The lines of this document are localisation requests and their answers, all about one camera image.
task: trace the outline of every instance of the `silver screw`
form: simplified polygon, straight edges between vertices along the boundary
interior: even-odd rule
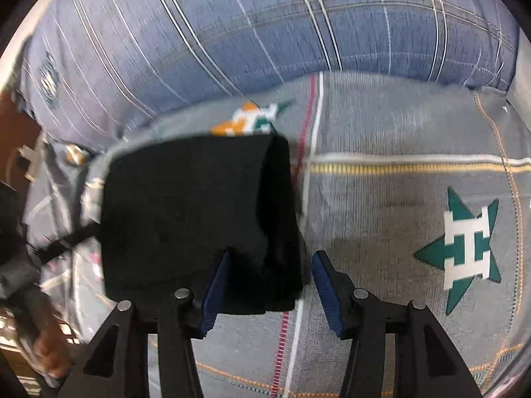
[[[365,289],[356,289],[354,291],[354,297],[356,299],[367,299],[368,298],[368,292]]]
[[[426,308],[426,303],[424,301],[421,301],[420,299],[414,299],[413,301],[411,301],[411,305],[416,310],[423,310],[424,308]]]
[[[131,301],[120,301],[118,304],[119,311],[127,311],[129,308],[131,308]]]
[[[177,299],[186,299],[190,296],[190,291],[188,289],[182,288],[175,291],[175,297]]]

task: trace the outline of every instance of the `circular logo on fabric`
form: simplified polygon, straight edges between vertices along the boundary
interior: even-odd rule
[[[50,109],[57,105],[59,93],[59,73],[55,68],[54,57],[46,52],[46,59],[39,68],[39,90]]]

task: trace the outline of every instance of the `cable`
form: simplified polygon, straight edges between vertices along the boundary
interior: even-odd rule
[[[10,154],[9,158],[7,159],[7,162],[5,164],[5,183],[8,186],[11,186],[11,171],[13,170],[13,165],[15,164],[15,161],[17,160],[17,157],[20,154],[19,148],[14,148]]]

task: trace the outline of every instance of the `green star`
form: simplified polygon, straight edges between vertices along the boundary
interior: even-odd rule
[[[474,234],[474,259],[476,261],[482,260],[483,252],[490,250],[490,240],[492,231],[494,229],[494,223],[496,221],[498,203],[499,202],[496,199],[487,208],[489,214],[490,236],[483,237],[482,232],[476,232]],[[450,187],[448,187],[448,210],[452,211],[453,219],[455,221],[474,218],[472,212],[466,207],[456,192]],[[426,247],[417,251],[415,254],[413,254],[413,257],[441,270],[444,270],[444,260],[447,258],[453,257],[455,265],[463,264],[465,262],[465,237],[463,235],[456,235],[453,244],[445,245],[443,235],[433,241],[431,244],[428,244]],[[463,278],[461,280],[454,280],[452,288],[448,293],[448,302],[446,304],[447,315],[449,315],[456,307],[457,303],[461,300],[469,286],[472,284],[473,279],[474,276]],[[488,279],[495,283],[501,283],[500,271],[498,270],[492,251]]]

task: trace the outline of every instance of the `wrinkled fabric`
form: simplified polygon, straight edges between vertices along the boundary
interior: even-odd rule
[[[169,111],[320,70],[506,91],[517,49],[500,0],[55,0],[14,89],[54,138],[104,151]]]
[[[220,315],[206,339],[194,341],[205,396],[337,396],[350,342],[328,328],[310,281],[310,256],[318,249],[326,250],[357,287],[383,300],[425,300],[482,391],[504,381],[504,370],[525,352],[531,324],[526,284],[531,278],[531,134],[505,94],[344,72],[302,77],[250,99],[262,108],[291,103],[272,125],[290,143],[310,284],[292,312]],[[67,165],[61,159],[64,146],[51,142],[28,197],[30,242],[64,229],[78,203],[81,223],[98,221],[103,183],[116,157],[206,134],[243,105],[243,99],[229,98],[164,116],[96,156],[83,171]],[[73,197],[81,185],[82,194]],[[489,242],[485,250],[492,253],[500,280],[474,278],[447,314],[447,272],[422,262],[417,253],[444,236],[450,189],[473,217],[497,200],[489,239],[483,234],[477,243]],[[455,236],[455,249],[462,247],[460,238]],[[47,267],[42,286],[86,341],[115,303],[105,297],[94,240]],[[153,336],[151,396],[159,396],[156,346]],[[387,394],[393,348],[389,340]]]

